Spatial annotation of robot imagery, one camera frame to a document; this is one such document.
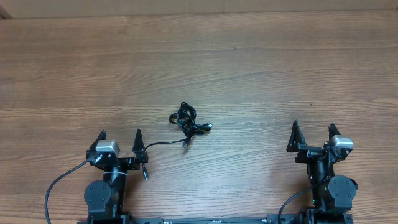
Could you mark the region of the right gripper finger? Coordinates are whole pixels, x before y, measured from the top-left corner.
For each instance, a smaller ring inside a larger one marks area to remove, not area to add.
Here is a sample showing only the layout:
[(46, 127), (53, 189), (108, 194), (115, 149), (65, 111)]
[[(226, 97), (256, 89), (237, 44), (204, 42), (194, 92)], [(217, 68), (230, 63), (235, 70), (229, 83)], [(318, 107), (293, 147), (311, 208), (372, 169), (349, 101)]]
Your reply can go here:
[(329, 136), (329, 141), (332, 140), (334, 136), (340, 136), (341, 133), (338, 131), (337, 127), (335, 126), (334, 123), (331, 123), (328, 127), (328, 136)]
[(287, 152), (299, 152), (302, 147), (306, 147), (305, 137), (300, 129), (299, 122), (295, 120), (292, 125), (292, 132), (287, 144)]

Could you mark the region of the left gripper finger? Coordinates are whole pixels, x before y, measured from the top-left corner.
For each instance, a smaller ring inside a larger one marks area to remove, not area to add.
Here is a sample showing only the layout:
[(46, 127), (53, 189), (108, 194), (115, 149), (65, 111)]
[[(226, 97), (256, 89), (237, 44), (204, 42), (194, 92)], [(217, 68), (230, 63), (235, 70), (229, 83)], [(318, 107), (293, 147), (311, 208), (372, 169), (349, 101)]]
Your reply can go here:
[(137, 129), (132, 152), (137, 156), (143, 156), (146, 153), (142, 133), (140, 129)]
[(102, 140), (106, 140), (106, 131), (102, 130), (96, 140), (90, 146), (90, 151), (95, 151), (98, 143)]

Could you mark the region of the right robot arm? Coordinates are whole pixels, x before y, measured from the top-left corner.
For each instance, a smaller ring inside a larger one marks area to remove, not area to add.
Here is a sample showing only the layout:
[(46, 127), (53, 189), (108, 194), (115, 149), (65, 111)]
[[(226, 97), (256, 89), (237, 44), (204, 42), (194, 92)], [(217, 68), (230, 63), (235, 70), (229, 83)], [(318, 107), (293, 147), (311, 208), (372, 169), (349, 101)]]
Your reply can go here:
[(328, 140), (323, 146), (309, 146), (299, 122), (295, 120), (286, 151), (295, 152), (295, 162), (307, 166), (310, 186), (285, 201), (279, 209), (277, 221), (282, 223), (286, 205), (311, 192), (313, 205), (286, 220), (286, 223), (353, 223), (352, 216), (347, 212), (352, 209), (358, 184), (347, 176), (336, 175), (333, 169), (333, 165), (345, 160), (353, 148), (353, 140), (342, 135), (334, 124), (328, 127)]

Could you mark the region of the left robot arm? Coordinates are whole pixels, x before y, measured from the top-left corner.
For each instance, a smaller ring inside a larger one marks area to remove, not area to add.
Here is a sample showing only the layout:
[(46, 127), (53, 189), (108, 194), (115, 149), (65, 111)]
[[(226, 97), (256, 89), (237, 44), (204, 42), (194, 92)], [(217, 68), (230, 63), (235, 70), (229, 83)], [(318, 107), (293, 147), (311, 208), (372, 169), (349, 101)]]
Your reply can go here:
[(103, 171), (103, 178), (88, 184), (85, 189), (88, 223), (137, 222), (130, 212), (124, 211), (124, 198), (130, 170), (142, 170), (144, 178), (149, 179), (145, 167), (149, 156), (140, 129), (136, 132), (132, 152), (134, 157), (119, 157), (120, 148), (115, 140), (106, 139), (106, 131), (102, 131), (87, 150), (88, 163)]

